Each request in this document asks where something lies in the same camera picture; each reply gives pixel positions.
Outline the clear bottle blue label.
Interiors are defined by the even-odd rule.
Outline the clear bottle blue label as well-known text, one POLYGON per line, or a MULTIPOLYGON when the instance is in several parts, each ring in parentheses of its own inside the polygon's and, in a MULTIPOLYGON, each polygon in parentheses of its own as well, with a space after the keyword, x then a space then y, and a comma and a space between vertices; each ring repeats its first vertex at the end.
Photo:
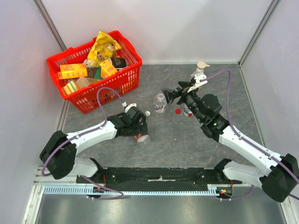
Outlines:
POLYGON ((159 93, 154 97, 154 110, 155 112, 163 113, 167 107, 167 101, 163 93, 159 93))

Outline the clear bottle red label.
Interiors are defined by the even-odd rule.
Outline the clear bottle red label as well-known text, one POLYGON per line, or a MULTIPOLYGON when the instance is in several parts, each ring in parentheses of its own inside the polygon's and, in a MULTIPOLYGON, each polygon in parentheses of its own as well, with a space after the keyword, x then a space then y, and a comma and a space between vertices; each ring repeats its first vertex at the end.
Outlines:
POLYGON ((143 143, 149 139, 148 134, 139 134, 134 136, 134 139, 136 140, 137 143, 143 143))

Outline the red bottle cap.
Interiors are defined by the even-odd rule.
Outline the red bottle cap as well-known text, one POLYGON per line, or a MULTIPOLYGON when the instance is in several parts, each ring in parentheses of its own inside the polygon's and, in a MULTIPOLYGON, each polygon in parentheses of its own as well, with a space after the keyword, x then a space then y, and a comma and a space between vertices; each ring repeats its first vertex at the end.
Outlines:
POLYGON ((176 114, 180 114, 180 113, 181 113, 181 110, 178 108, 178 109, 175 110, 175 113, 176 113, 176 114))

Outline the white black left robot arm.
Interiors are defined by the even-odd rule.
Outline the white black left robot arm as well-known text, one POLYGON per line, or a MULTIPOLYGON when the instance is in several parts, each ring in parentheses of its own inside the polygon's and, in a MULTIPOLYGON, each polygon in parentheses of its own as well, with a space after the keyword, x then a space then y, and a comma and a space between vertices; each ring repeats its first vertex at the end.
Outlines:
POLYGON ((40 153, 42 175, 47 175, 46 170, 55 180, 83 175, 92 183, 99 183, 103 177, 100 164, 93 158, 79 158, 78 154, 106 140, 138 135, 148 135, 148 126, 146 114, 135 105, 81 131, 67 134, 56 131, 40 153))

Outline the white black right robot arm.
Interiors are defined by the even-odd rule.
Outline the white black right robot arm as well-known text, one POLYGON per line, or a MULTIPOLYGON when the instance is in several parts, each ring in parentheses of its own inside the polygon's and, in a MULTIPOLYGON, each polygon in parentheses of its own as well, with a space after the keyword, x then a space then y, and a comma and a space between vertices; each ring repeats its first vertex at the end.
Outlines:
POLYGON ((243 135, 220 115, 222 106, 217 96, 206 94, 199 97, 190 82, 178 84, 174 90, 162 90, 167 103, 171 104, 178 98, 177 104, 185 104, 191 110, 207 137, 233 149, 253 164, 246 166, 223 159, 218 164, 219 169, 214 171, 218 183, 226 183, 229 179, 249 183, 279 203, 291 195, 299 183, 299 166, 293 155, 282 156, 243 135))

